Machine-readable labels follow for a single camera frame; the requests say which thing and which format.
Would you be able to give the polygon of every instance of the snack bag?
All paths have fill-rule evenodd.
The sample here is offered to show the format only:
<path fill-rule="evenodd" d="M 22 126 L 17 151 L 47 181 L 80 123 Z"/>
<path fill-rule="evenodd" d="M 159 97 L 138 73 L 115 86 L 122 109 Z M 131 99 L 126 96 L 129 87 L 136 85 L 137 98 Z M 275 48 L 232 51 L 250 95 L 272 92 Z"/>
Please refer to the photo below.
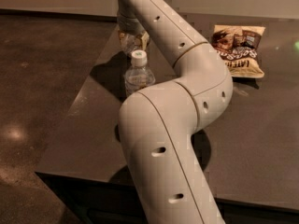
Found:
<path fill-rule="evenodd" d="M 232 77 L 261 78 L 257 48 L 264 27 L 215 25 L 212 46 L 220 54 Z"/>

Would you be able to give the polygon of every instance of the bottle cap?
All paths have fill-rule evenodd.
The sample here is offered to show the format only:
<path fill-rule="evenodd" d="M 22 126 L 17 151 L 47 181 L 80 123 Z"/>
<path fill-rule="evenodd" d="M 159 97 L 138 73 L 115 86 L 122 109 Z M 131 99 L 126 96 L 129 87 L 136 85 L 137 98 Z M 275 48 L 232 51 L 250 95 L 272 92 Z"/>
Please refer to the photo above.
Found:
<path fill-rule="evenodd" d="M 148 62 L 147 52 L 142 49 L 137 49 L 132 52 L 132 66 L 144 66 Z"/>

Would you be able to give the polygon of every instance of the black baseboard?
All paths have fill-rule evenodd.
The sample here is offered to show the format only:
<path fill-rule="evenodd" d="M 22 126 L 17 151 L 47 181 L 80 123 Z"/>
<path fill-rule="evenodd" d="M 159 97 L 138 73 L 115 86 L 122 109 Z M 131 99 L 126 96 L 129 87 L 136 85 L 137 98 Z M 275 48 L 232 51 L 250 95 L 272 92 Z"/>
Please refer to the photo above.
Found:
<path fill-rule="evenodd" d="M 17 10 L 17 9 L 2 9 L 2 8 L 0 8 L 0 15 L 29 16 L 29 17 L 40 17 L 40 18 L 70 19 L 70 20 L 85 20 L 85 21 L 106 21 L 106 22 L 117 21 L 116 17 L 109 17 L 109 16 L 59 13 L 59 12 L 47 12 L 47 11 L 30 11 L 30 10 Z"/>

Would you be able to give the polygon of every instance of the white robotic arm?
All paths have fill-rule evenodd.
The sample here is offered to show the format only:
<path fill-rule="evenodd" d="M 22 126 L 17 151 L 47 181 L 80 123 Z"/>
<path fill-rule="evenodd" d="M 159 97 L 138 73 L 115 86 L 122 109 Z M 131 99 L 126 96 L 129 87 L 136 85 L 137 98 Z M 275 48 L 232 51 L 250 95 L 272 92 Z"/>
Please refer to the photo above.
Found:
<path fill-rule="evenodd" d="M 223 224 L 191 144 L 232 96 L 230 73 L 208 42 L 163 0 L 119 0 L 119 26 L 143 27 L 178 78 L 132 94 L 119 130 L 149 224 Z"/>

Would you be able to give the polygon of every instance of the floor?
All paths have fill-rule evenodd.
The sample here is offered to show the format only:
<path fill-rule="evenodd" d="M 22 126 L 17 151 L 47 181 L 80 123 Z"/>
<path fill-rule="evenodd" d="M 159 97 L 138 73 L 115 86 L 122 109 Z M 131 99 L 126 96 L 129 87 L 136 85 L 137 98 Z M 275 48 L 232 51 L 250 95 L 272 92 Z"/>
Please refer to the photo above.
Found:
<path fill-rule="evenodd" d="M 0 224 L 81 223 L 35 168 L 115 25 L 0 15 Z"/>

